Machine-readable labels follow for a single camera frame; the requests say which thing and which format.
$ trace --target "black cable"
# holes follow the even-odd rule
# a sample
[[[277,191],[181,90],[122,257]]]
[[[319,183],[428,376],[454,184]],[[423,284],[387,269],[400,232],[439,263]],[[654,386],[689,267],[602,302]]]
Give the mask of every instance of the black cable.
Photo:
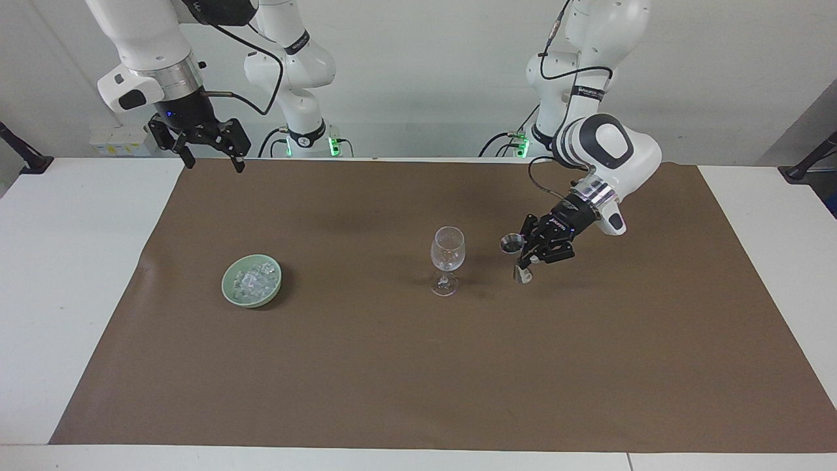
[[[493,144],[497,139],[502,139],[503,137],[509,137],[509,133],[508,132],[501,132],[500,134],[497,134],[496,136],[489,139],[488,142],[485,143],[485,146],[480,151],[479,157],[482,157],[483,155],[485,155],[485,151],[488,150],[488,147],[491,144]]]
[[[547,52],[544,52],[544,53],[540,54],[540,56],[541,56],[541,77],[544,80],[558,80],[558,79],[562,79],[564,77],[569,77],[570,75],[581,74],[582,72],[589,72],[590,70],[604,70],[604,71],[606,71],[608,73],[608,80],[611,80],[614,77],[614,70],[609,68],[609,67],[605,67],[603,65],[593,65],[591,67],[583,67],[581,69],[571,70],[571,71],[569,71],[565,74],[560,74],[560,75],[554,75],[552,77],[547,77],[543,73],[543,61],[547,59],[548,55],[549,55],[549,53],[547,53]]]
[[[276,41],[274,41],[273,39],[268,38],[267,36],[265,36],[264,34],[262,34],[262,32],[261,32],[261,31],[259,31],[259,30],[258,30],[255,26],[253,26],[253,24],[252,24],[252,23],[247,23],[247,26],[250,26],[250,29],[252,29],[254,33],[256,33],[256,34],[258,34],[259,36],[261,36],[261,38],[262,38],[262,39],[266,39],[266,40],[270,41],[271,43],[276,44]]]
[[[535,109],[534,109],[534,110],[532,110],[532,111],[531,111],[531,113],[529,113],[529,116],[527,116],[527,117],[526,117],[526,119],[525,119],[525,120],[523,120],[523,123],[520,125],[520,127],[518,127],[518,128],[517,128],[517,131],[518,131],[518,132],[522,132],[522,131],[523,131],[523,128],[524,128],[524,127],[526,127],[526,123],[528,123],[528,122],[529,122],[529,120],[531,120],[531,117],[532,117],[532,116],[535,116],[535,113],[537,113],[537,111],[538,111],[538,110],[540,110],[540,109],[541,109],[541,105],[540,105],[540,103],[539,103],[537,106],[535,106]],[[508,145],[510,146],[510,145],[511,145],[514,141],[515,141],[515,138],[514,138],[514,137],[513,137],[513,138],[511,138],[511,139],[509,139],[509,143],[508,143]],[[506,156],[506,152],[508,152],[508,150],[509,150],[509,148],[508,148],[508,147],[506,147],[506,150],[504,150],[504,151],[503,151],[503,157],[505,157],[505,156]],[[497,152],[498,152],[498,153],[497,153],[497,155],[495,155],[494,157],[499,157],[499,156],[500,156],[500,155],[499,155],[499,152],[500,152],[500,151],[497,151]]]
[[[508,152],[508,150],[509,150],[509,149],[517,149],[517,148],[519,148],[519,147],[517,146],[517,144],[506,144],[505,146],[502,146],[502,147],[500,147],[499,149],[497,149],[497,153],[496,153],[496,154],[494,154],[494,157],[499,157],[499,156],[500,156],[500,152],[503,152],[503,157],[505,157],[505,156],[506,156],[506,152]]]
[[[267,116],[267,114],[270,112],[270,108],[273,107],[273,104],[276,101],[276,96],[279,95],[279,88],[282,85],[282,78],[285,76],[285,65],[282,64],[282,61],[279,59],[279,57],[276,56],[276,54],[273,54],[272,52],[268,51],[267,49],[260,48],[259,46],[249,42],[247,39],[241,39],[240,37],[236,36],[235,34],[232,34],[229,31],[227,31],[226,29],[221,28],[217,24],[209,23],[209,22],[207,22],[207,24],[209,26],[212,26],[213,28],[217,29],[218,31],[220,31],[222,34],[228,36],[229,38],[231,38],[231,39],[233,39],[233,40],[235,40],[235,41],[237,41],[241,44],[244,44],[245,46],[247,46],[247,47],[249,47],[253,50],[257,50],[260,53],[270,57],[273,60],[275,60],[276,63],[279,64],[279,78],[276,79],[276,87],[273,89],[273,95],[270,96],[270,101],[268,102],[267,107],[264,109],[264,111],[261,111],[256,105],[253,104],[252,101],[247,100],[246,98],[244,98],[240,95],[236,95],[233,92],[229,92],[229,91],[207,91],[207,92],[204,93],[204,95],[206,95],[206,96],[218,96],[218,97],[221,97],[221,98],[235,98],[236,100],[240,100],[240,101],[243,101],[244,103],[246,103],[248,106],[250,106],[251,108],[256,110],[256,112],[258,112],[261,116]]]
[[[572,2],[573,2],[573,0],[567,0],[567,2],[564,3],[564,8],[561,8],[561,12],[558,14],[558,21],[561,21],[561,20],[564,19],[564,13],[567,11],[567,7],[569,7],[570,3],[572,3]]]
[[[262,141],[262,145],[259,148],[259,154],[257,156],[258,158],[261,158],[262,154],[264,153],[264,148],[267,147],[267,142],[270,140],[270,138],[273,137],[277,132],[282,132],[283,129],[285,129],[285,128],[284,127],[277,127],[273,131],[267,133],[267,136],[264,137],[264,141]]]
[[[551,194],[552,196],[554,196],[554,197],[556,197],[556,198],[558,198],[558,199],[564,199],[564,198],[566,198],[564,195],[559,194],[559,193],[556,193],[556,192],[554,192],[554,191],[550,190],[549,188],[547,188],[547,187],[545,187],[545,186],[543,186],[543,185],[539,184],[539,183],[537,182],[537,180],[535,180],[535,177],[534,177],[534,176],[532,176],[532,174],[531,174],[531,166],[532,166],[532,165],[534,165],[534,164],[535,164],[535,162],[538,162],[538,161],[541,161],[541,160],[552,160],[552,161],[554,161],[555,159],[554,159],[554,158],[551,158],[551,157],[546,157],[546,156],[544,156],[544,157],[538,157],[538,158],[533,158],[533,159],[531,160],[531,162],[529,162],[529,167],[528,167],[528,169],[527,169],[527,172],[529,173],[529,179],[530,179],[530,180],[531,180],[531,182],[532,182],[532,183],[534,183],[534,184],[535,184],[535,186],[537,186],[537,188],[538,188],[538,189],[540,189],[541,191],[546,192],[546,193],[549,193],[549,194]]]
[[[337,141],[338,142],[345,142],[345,143],[349,144],[349,150],[352,151],[352,158],[355,158],[355,147],[352,146],[352,141],[350,141],[348,139],[337,139]]]
[[[276,139],[275,141],[273,141],[270,144],[270,158],[273,158],[273,146],[275,146],[277,142],[282,142],[283,144],[287,144],[288,140],[287,139]]]

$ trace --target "brown paper mat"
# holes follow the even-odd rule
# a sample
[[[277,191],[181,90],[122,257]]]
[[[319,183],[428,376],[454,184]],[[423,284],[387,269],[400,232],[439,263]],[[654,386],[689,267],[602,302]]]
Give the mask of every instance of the brown paper mat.
[[[624,203],[627,235],[591,227],[518,286],[498,240],[553,203],[521,165],[201,161],[51,443],[837,452],[837,413],[696,168],[664,165]],[[441,225],[467,240],[452,298],[429,291]],[[219,287],[251,253],[285,272],[257,311]]]

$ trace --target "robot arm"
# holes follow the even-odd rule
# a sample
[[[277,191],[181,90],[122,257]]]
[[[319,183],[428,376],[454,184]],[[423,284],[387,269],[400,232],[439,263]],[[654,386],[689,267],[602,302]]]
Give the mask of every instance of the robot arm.
[[[235,169],[244,171],[250,140],[239,120],[215,117],[171,1],[85,1],[121,59],[99,80],[105,103],[117,112],[153,104],[157,114],[148,126],[157,145],[178,154],[189,168],[195,164],[191,143],[227,154]],[[250,0],[199,0],[187,6],[198,21],[218,25],[244,25],[255,14]]]
[[[276,99],[287,120],[290,153],[331,155],[331,126],[323,118],[317,99],[306,89],[334,81],[334,59],[308,34],[293,0],[259,0],[256,21],[264,36],[275,42],[273,52],[285,55],[285,79]],[[267,93],[273,91],[280,73],[276,62],[264,54],[248,56],[244,72],[251,83]]]
[[[530,61],[529,81],[542,98],[542,111],[528,135],[564,167],[588,174],[547,215],[528,215],[521,231],[501,242],[507,253],[520,254],[515,278],[521,283],[531,280],[532,263],[573,257],[573,239],[593,223],[605,234],[622,235],[627,228],[619,202],[644,184],[662,160],[651,136],[598,112],[612,71],[648,25],[650,0],[572,0],[567,14],[567,40],[580,52],[545,51]],[[573,73],[587,68],[594,69]],[[565,76],[551,80],[547,69]]]

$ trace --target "white wall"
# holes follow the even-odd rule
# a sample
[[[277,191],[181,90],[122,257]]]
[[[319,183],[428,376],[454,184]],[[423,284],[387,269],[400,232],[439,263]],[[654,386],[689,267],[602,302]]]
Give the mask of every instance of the white wall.
[[[758,161],[759,165],[777,166],[798,162],[807,157],[821,142],[837,132],[837,80],[817,101],[773,144]],[[837,158],[826,158],[815,168],[834,168]]]
[[[23,166],[22,164],[23,161],[18,158],[16,153],[12,152],[12,149],[8,147],[0,148],[0,198],[18,177],[18,171]]]
[[[7,0],[0,17],[0,116],[9,106],[8,121],[27,130],[49,127],[39,138],[48,152],[87,153],[84,125],[110,119],[90,84],[116,64],[115,50],[83,0],[14,2],[37,7],[84,76],[59,80],[59,65],[35,60],[55,41],[44,46],[18,28],[25,12],[10,10]],[[336,82],[316,94],[359,154],[474,155],[537,103],[524,68],[559,3],[300,0],[306,26],[339,67]],[[603,108],[654,135],[667,160],[756,163],[837,77],[835,23],[837,3],[822,0],[657,1],[649,32]],[[208,87],[266,101],[244,79],[246,48],[210,28],[183,29],[209,63]],[[37,106],[28,114],[32,100]],[[218,117],[244,122],[255,147],[283,122],[279,112],[266,119],[237,102],[215,102]],[[149,108],[121,120],[143,123],[150,114]]]

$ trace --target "white table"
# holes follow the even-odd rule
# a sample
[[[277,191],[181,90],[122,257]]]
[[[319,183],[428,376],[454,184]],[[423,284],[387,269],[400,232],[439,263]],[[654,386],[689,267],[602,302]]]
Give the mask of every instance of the white table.
[[[181,171],[176,159],[63,158],[0,199],[0,469],[837,469],[837,454],[45,446]],[[775,169],[701,171],[837,403],[837,221]]]

